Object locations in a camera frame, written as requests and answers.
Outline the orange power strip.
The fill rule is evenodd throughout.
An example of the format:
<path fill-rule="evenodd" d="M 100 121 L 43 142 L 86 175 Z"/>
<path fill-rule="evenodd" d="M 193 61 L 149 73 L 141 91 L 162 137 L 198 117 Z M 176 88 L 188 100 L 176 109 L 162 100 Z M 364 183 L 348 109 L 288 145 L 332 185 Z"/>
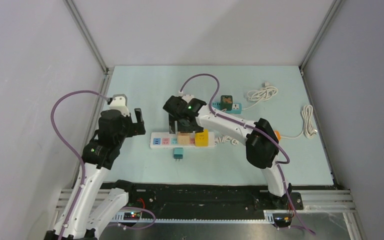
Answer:
<path fill-rule="evenodd" d="M 280 132 L 275 130 L 274 133 L 275 133 L 275 136 L 276 136 L 277 140 L 280 141 L 282 139 L 282 136 L 281 136 Z"/>

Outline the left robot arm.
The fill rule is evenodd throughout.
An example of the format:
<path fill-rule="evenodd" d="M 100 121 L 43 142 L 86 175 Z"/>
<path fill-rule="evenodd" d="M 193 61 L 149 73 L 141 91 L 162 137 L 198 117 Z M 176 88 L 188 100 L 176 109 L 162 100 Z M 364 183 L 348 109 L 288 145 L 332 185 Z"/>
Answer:
<path fill-rule="evenodd" d="M 138 195 L 131 190 L 133 184 L 123 180 L 121 186 L 113 187 L 106 199 L 93 209 L 125 139 L 146 133 L 142 110 L 135 108 L 134 114 L 136 122 L 130 113 L 124 115 L 118 109 L 101 112 L 98 128 L 83 149 L 73 192 L 53 229 L 46 232 L 46 240 L 97 240 L 121 208 L 137 204 Z"/>

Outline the beige cube socket adapter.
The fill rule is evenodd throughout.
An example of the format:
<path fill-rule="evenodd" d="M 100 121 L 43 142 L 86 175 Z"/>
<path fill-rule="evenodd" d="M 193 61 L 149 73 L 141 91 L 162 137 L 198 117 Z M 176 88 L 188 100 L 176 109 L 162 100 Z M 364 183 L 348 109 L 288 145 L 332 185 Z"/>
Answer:
<path fill-rule="evenodd" d="M 191 142 L 191 135 L 189 133 L 178 133 L 177 143 L 179 145 L 189 145 Z"/>

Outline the teal blue power strip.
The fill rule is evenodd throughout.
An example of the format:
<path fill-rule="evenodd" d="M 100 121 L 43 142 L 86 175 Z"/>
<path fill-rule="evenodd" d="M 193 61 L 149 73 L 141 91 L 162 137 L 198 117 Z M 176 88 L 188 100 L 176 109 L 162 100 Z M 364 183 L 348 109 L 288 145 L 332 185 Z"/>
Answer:
<path fill-rule="evenodd" d="M 222 112 L 228 113 L 228 114 L 234 114 L 234 115 L 240 115 L 242 113 L 242 104 L 235 102 L 232 104 L 231 110 L 227 110 L 226 108 L 221 108 L 221 103 L 220 102 L 213 102 L 212 106 L 220 110 Z"/>

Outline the yellow cube socket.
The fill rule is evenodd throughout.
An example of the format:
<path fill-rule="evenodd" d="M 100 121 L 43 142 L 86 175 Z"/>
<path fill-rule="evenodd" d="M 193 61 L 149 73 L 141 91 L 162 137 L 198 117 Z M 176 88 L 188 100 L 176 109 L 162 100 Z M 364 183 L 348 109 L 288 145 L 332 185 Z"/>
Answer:
<path fill-rule="evenodd" d="M 194 144 L 196 147 L 209 146 L 209 131 L 204 129 L 203 132 L 197 132 L 194 136 Z"/>

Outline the dark green dragon adapter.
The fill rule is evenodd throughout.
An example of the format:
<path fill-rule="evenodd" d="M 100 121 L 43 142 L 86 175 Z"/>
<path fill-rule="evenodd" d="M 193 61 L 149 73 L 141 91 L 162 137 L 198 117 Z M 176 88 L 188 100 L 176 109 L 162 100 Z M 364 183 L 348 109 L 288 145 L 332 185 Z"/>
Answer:
<path fill-rule="evenodd" d="M 220 110 L 231 111 L 233 108 L 233 96 L 232 95 L 221 95 L 220 96 Z"/>

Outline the white multicolour power strip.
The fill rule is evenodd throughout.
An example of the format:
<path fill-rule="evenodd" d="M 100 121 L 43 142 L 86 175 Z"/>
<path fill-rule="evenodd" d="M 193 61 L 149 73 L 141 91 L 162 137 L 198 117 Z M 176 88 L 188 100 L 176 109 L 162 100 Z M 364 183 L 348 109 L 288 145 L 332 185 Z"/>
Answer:
<path fill-rule="evenodd" d="M 189 134 L 189 143 L 180 144 L 178 142 L 178 135 L 169 132 L 152 132 L 150 135 L 149 147 L 151 149 L 174 149 L 174 148 L 184 148 L 184 149 L 204 149 L 204 148 L 214 148 L 215 143 L 215 134 L 213 132 L 208 133 L 208 145 L 207 146 L 197 146 L 195 143 L 195 133 Z"/>

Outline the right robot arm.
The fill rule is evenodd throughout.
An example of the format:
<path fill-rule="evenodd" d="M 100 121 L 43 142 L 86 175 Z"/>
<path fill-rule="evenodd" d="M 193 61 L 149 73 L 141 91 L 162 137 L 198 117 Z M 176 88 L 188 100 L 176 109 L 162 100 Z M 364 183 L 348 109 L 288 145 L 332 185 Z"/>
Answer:
<path fill-rule="evenodd" d="M 215 109 L 203 100 L 185 100 L 174 95 L 162 108 L 175 121 L 185 126 L 187 132 L 214 130 L 243 144 L 246 160 L 261 170 L 267 182 L 271 204 L 277 209 L 283 209 L 290 203 L 291 185 L 281 169 L 283 163 L 290 163 L 290 158 L 280 146 L 279 139 L 266 119 L 246 120 Z M 279 153 L 283 154 L 285 161 L 279 160 Z"/>

